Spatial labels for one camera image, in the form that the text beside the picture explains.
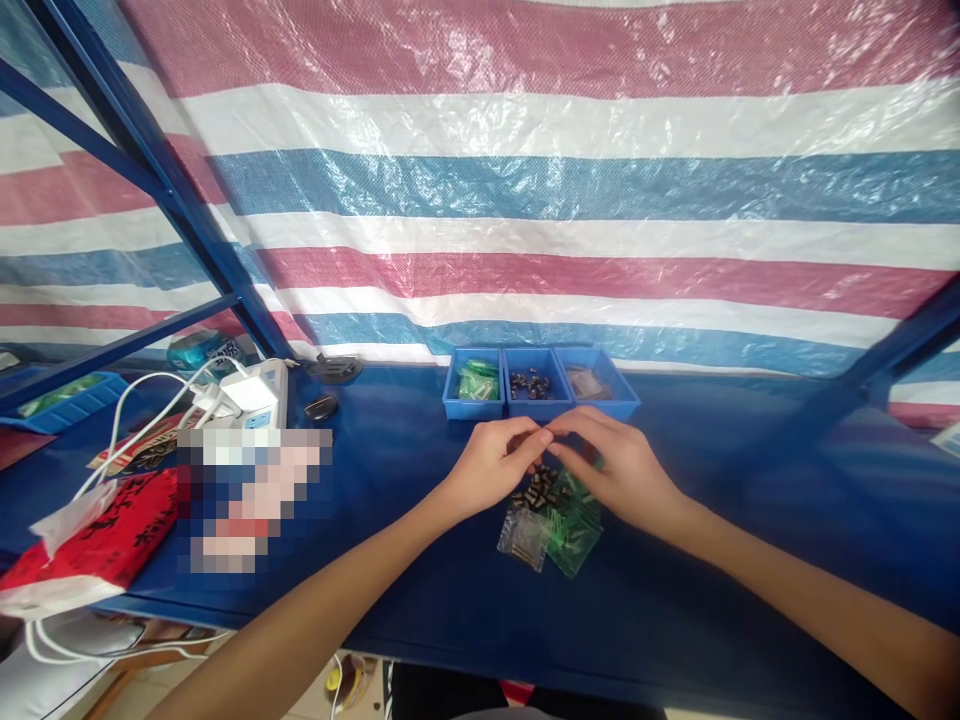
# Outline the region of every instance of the small plastic bag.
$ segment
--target small plastic bag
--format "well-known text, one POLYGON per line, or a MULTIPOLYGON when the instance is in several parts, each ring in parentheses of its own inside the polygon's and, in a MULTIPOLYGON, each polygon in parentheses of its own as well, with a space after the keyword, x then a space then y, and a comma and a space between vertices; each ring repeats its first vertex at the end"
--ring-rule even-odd
POLYGON ((549 539, 550 521, 545 516, 511 505, 500 529, 497 550, 541 572, 549 539))
POLYGON ((573 580, 584 561, 600 539, 603 528, 589 513, 574 510, 576 506, 565 509, 550 508, 547 519, 550 523, 550 539, 547 542, 547 554, 556 563, 560 571, 573 580))
POLYGON ((555 492, 560 501, 546 514, 550 525, 547 554, 573 580, 603 533, 600 502, 566 468, 557 478, 555 492))
POLYGON ((460 368, 461 400, 499 400, 500 368, 484 360, 467 360, 460 368))
POLYGON ((45 395, 41 395, 40 397, 21 405, 19 408, 17 408, 17 413, 19 413, 20 417, 22 418, 33 417, 44 410, 49 410, 59 402, 68 400, 74 395, 79 395, 84 390, 92 388, 94 385, 98 385, 106 379, 106 376, 99 373, 85 375, 79 380, 74 380, 72 383, 67 383, 61 388, 51 390, 45 395))
POLYGON ((573 386, 573 393, 577 400, 612 400, 610 389, 597 380, 591 370, 587 368, 566 367, 567 378, 573 386))

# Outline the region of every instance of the hand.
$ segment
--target hand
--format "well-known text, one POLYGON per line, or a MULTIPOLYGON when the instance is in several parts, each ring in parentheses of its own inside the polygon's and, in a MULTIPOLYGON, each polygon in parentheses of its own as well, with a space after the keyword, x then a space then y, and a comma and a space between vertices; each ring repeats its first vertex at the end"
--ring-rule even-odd
POLYGON ((589 405, 564 413, 547 429, 560 437, 576 433, 603 455, 603 468, 595 470, 575 450, 559 443, 547 448, 622 520, 664 540, 683 527, 695 503, 667 476, 642 432, 589 405))
POLYGON ((551 442, 553 434, 530 418, 479 423, 453 470, 431 494, 457 521, 475 515, 513 492, 551 442), (512 450, 516 440, 521 442, 512 450))

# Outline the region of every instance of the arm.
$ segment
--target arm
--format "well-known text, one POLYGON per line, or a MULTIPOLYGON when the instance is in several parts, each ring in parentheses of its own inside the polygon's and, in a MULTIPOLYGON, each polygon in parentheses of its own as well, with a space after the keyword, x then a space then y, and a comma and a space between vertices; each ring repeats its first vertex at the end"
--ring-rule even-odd
POLYGON ((589 407, 548 427, 556 435, 576 433, 600 451, 603 471, 570 448, 548 448, 623 520, 739 581, 915 717, 956 717, 956 635, 749 535, 690 500, 667 477, 636 428, 589 407))
POLYGON ((271 605, 148 720, 282 717, 410 563, 458 522, 510 494, 551 440, 529 418, 477 425, 450 475, 420 504, 271 605), (509 453, 519 435, 528 437, 509 453))

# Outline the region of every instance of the forearm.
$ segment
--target forearm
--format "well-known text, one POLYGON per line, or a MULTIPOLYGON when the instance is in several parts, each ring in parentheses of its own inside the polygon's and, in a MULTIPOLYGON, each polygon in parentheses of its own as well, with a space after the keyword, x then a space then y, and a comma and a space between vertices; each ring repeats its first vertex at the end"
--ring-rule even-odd
POLYGON ((149 720, 282 717, 384 591, 459 519, 431 494, 274 603, 170 693, 149 720))
POLYGON ((669 542, 782 612, 918 718, 955 717, 960 638, 691 504, 669 542))

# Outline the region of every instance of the floor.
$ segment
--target floor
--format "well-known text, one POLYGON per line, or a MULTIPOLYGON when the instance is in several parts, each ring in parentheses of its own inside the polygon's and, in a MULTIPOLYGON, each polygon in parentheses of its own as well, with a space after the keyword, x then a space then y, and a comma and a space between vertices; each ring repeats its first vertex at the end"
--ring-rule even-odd
MULTIPOLYGON (((110 711, 103 720, 143 720, 153 707, 163 697, 177 686, 187 675, 193 672, 201 660, 184 660, 169 665, 163 669, 143 671, 138 674, 134 682, 127 686, 123 694, 114 702, 110 711)), ((302 698, 287 714, 285 720, 328 720, 330 718, 330 703, 324 691, 324 680, 331 667, 327 667, 317 678, 316 682, 307 690, 302 698)), ((360 705, 338 713, 342 720, 382 720, 383 718, 383 680, 380 672, 382 664, 378 665, 377 677, 371 683, 360 705)), ((96 701, 100 694, 110 684, 110 677, 106 677, 80 703, 64 716, 64 720, 80 720, 96 701)), ((726 720, 715 715, 690 712, 667 708, 669 720, 726 720)))

